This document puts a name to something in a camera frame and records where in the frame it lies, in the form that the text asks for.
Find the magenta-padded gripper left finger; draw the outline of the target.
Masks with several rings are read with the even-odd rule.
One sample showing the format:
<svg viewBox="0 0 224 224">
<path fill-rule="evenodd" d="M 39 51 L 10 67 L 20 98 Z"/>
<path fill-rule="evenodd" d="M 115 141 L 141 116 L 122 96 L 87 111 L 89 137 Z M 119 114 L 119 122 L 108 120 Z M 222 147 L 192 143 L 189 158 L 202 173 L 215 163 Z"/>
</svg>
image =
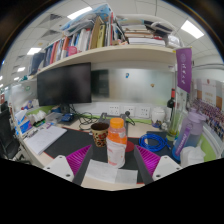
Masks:
<svg viewBox="0 0 224 224">
<path fill-rule="evenodd" d="M 88 145 L 68 156 L 57 156 L 44 167 L 44 170 L 76 185 L 81 185 L 92 154 L 93 147 Z"/>
</svg>

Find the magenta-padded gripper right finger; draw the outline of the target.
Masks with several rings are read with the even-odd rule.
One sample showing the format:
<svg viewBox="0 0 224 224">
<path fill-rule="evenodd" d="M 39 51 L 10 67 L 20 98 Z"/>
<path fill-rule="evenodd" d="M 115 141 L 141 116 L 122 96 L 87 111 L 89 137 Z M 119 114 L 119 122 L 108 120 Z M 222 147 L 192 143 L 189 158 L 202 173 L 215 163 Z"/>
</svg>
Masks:
<svg viewBox="0 0 224 224">
<path fill-rule="evenodd" d="M 138 145 L 134 146 L 134 156 L 145 185 L 182 169 L 168 155 L 159 156 Z"/>
</svg>

